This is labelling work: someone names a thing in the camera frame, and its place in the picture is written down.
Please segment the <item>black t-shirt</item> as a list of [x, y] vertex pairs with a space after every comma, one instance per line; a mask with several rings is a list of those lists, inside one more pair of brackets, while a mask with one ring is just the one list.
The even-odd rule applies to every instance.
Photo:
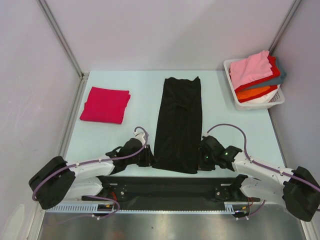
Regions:
[[154, 142], [156, 163], [153, 168], [196, 174], [202, 127], [200, 78], [165, 79]]

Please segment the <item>magenta t-shirt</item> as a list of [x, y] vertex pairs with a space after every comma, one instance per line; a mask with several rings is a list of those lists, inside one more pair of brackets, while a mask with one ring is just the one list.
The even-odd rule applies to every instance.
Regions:
[[92, 87], [84, 109], [79, 117], [82, 121], [121, 124], [131, 98], [128, 90]]

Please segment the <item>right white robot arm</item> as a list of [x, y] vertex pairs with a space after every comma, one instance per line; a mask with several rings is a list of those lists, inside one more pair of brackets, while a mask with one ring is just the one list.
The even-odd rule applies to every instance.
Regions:
[[320, 185], [304, 167], [291, 169], [264, 162], [235, 146], [223, 147], [210, 135], [202, 138], [199, 153], [201, 170], [219, 167], [239, 174], [230, 188], [237, 201], [250, 197], [272, 202], [304, 222], [310, 222], [318, 211]]

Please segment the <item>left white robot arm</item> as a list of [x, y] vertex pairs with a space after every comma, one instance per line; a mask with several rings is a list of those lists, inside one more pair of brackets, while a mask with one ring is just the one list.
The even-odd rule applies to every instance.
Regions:
[[144, 140], [131, 138], [98, 159], [69, 164], [62, 156], [56, 156], [28, 184], [32, 199], [48, 210], [65, 200], [105, 200], [112, 192], [108, 176], [129, 165], [151, 167], [155, 163], [150, 146]]

